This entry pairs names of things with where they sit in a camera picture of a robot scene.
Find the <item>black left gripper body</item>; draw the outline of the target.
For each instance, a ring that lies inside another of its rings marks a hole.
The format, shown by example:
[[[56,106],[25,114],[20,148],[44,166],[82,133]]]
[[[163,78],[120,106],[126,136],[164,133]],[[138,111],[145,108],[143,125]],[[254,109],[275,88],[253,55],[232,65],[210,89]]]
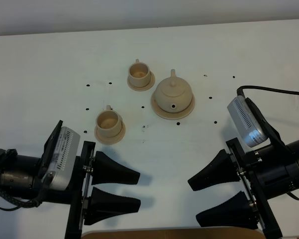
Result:
[[[84,141],[81,156],[76,158],[72,173],[71,205],[65,231],[65,239],[80,239],[88,207],[88,190],[94,159],[95,143]]]

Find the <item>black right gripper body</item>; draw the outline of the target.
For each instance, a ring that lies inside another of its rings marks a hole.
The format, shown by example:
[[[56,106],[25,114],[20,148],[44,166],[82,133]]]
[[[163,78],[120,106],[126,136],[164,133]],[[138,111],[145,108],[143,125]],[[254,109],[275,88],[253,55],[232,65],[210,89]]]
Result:
[[[262,162],[262,158],[253,151],[245,152],[237,138],[227,141],[226,145],[233,155],[232,162],[236,167],[238,176],[244,184],[251,201],[250,207],[255,212],[264,236],[267,239],[282,238],[281,229],[255,174],[257,166]]]

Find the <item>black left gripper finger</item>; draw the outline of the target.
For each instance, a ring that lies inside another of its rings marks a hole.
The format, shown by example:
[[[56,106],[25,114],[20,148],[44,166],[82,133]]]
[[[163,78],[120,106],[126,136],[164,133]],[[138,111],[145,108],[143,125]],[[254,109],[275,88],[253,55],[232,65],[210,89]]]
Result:
[[[93,225],[108,218],[137,213],[140,206],[139,199],[114,195],[93,187],[88,199],[84,225]]]
[[[136,185],[140,178],[139,172],[117,163],[101,151],[96,152],[92,167],[92,185],[105,183]]]

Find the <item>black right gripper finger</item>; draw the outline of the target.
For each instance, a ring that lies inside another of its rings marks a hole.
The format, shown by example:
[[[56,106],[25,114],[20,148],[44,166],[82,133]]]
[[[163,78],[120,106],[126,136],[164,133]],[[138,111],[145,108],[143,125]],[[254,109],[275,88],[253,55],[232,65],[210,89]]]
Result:
[[[230,154],[222,149],[204,169],[188,180],[188,184],[193,191],[199,191],[217,184],[239,181]]]
[[[204,227],[239,227],[257,229],[258,220],[249,206],[249,200],[240,191],[224,203],[196,215],[199,225]]]

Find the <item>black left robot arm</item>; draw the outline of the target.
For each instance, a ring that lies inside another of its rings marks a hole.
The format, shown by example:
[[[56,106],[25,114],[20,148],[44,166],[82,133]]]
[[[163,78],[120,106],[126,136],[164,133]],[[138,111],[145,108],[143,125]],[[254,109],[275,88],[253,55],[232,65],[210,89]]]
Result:
[[[135,185],[140,174],[86,141],[81,155],[67,160],[47,147],[41,158],[19,155],[16,150],[0,149],[0,197],[13,210],[35,208],[43,202],[70,206],[65,238],[79,239],[82,227],[102,220],[136,213],[139,199],[114,195],[97,188],[98,184]]]

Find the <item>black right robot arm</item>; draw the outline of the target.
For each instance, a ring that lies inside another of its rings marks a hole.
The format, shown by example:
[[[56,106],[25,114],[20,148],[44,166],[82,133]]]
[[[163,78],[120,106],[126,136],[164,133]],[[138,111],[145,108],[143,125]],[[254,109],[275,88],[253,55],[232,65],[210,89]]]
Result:
[[[188,180],[193,191],[229,183],[243,183],[239,191],[222,204],[196,215],[202,228],[262,228],[267,239],[282,238],[281,229],[268,200],[299,189],[299,140],[288,145],[280,141],[245,152],[237,138],[226,142],[229,152],[220,150],[199,173]]]

